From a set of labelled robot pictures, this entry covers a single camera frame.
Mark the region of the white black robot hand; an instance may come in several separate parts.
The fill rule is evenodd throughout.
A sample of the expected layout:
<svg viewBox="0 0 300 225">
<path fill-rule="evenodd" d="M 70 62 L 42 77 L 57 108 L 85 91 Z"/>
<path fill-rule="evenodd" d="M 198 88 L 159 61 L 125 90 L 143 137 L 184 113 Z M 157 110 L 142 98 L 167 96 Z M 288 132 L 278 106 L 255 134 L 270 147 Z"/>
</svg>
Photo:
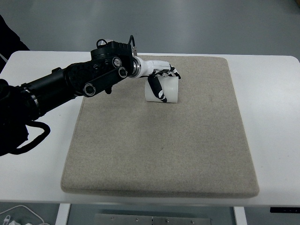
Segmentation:
<svg viewBox="0 0 300 225">
<path fill-rule="evenodd" d="M 134 77 L 149 76 L 148 84 L 150 85 L 154 97 L 159 101 L 166 103 L 167 98 L 163 92 L 159 78 L 156 76 L 150 76 L 161 72 L 165 72 L 164 76 L 177 77 L 179 80 L 181 79 L 178 71 L 174 67 L 171 68 L 171 65 L 167 61 L 142 60 L 139 57 L 134 57 Z"/>
</svg>

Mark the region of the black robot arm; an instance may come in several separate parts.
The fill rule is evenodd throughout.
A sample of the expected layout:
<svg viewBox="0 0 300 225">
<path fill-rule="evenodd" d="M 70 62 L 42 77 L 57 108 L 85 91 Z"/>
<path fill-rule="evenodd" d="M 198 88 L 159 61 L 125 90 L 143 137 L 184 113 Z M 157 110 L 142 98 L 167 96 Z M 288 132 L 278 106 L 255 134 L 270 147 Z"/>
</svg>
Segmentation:
<svg viewBox="0 0 300 225">
<path fill-rule="evenodd" d="M 47 112 L 78 96 L 110 94 L 113 85 L 126 78 L 147 78 L 154 98 L 171 100 L 162 85 L 176 86 L 180 75 L 167 61 L 142 60 L 136 54 L 134 37 L 128 43 L 100 39 L 91 60 L 56 68 L 49 75 L 20 86 L 0 82 L 0 153 L 20 155 L 39 145 L 50 133 L 38 121 Z"/>
</svg>

